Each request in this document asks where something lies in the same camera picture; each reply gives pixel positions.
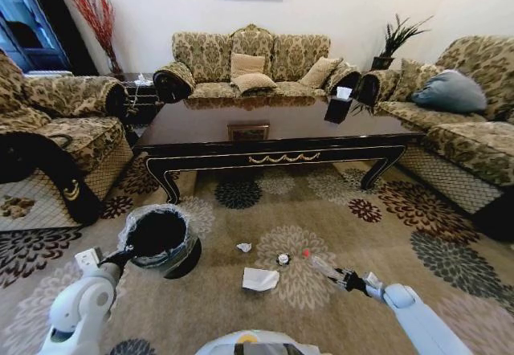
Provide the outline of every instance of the plastic bottle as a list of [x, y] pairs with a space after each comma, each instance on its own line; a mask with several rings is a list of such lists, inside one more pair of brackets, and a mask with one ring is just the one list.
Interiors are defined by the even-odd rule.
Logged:
[[340, 279], [342, 274], [337, 272], [331, 265], [324, 261], [320, 256], [310, 253], [307, 249], [304, 251], [304, 257], [311, 263], [312, 267], [321, 272], [326, 277]]

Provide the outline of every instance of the table leg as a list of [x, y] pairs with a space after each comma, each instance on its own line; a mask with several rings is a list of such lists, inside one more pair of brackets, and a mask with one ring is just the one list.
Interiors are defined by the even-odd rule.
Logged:
[[380, 158], [371, 169], [364, 175], [361, 181], [361, 188], [363, 190], [371, 189], [375, 181], [384, 173], [388, 168], [396, 163], [406, 151], [406, 146], [398, 145], [391, 146], [387, 149], [387, 157]]
[[173, 170], [166, 169], [163, 164], [158, 163], [158, 159], [151, 157], [146, 159], [146, 168], [168, 194], [168, 203], [178, 204], [180, 202], [180, 191], [173, 180]]

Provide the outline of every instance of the lattice sofa base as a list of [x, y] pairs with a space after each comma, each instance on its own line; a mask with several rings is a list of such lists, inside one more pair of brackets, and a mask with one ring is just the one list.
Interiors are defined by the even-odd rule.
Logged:
[[[132, 150], [123, 138], [120, 144], [101, 162], [100, 166], [84, 179], [100, 200], [105, 198], [112, 184], [132, 157]], [[23, 217], [12, 218], [0, 215], [0, 231], [79, 225], [70, 217], [53, 182], [39, 169], [20, 182], [0, 185], [0, 199], [4, 196], [29, 198], [35, 200], [35, 204]]]
[[469, 214], [504, 194], [497, 186], [482, 181], [420, 145], [409, 145], [399, 163]]

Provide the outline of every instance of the coffee table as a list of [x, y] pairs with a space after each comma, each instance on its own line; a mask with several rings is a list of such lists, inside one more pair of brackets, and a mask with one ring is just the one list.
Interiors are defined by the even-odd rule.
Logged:
[[[147, 152], [149, 172], [179, 203], [175, 171], [251, 168], [321, 162], [377, 160], [361, 181], [364, 190], [423, 133], [408, 129], [392, 116], [374, 115], [358, 102], [341, 124], [324, 120], [328, 105], [189, 109], [184, 102], [166, 104], [136, 143]], [[261, 141], [229, 141], [228, 124], [269, 124]]]

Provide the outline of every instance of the trash bin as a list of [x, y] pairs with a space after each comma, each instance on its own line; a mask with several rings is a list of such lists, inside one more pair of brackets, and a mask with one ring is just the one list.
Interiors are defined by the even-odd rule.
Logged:
[[166, 279], [187, 275], [202, 254], [202, 244], [190, 227], [190, 218], [171, 204], [133, 210], [118, 237], [118, 249], [133, 251], [133, 264], [154, 268]]

